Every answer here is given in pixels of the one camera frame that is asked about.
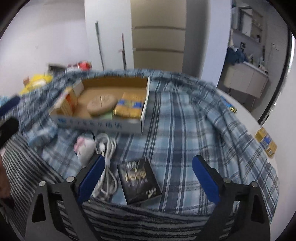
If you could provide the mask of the person's left hand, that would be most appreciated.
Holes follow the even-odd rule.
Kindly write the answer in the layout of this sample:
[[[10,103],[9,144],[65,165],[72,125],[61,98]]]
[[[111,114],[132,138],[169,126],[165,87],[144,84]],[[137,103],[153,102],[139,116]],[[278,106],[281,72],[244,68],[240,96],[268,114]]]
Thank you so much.
[[[0,158],[0,198],[9,198],[11,195],[11,186],[3,165],[2,158]]]

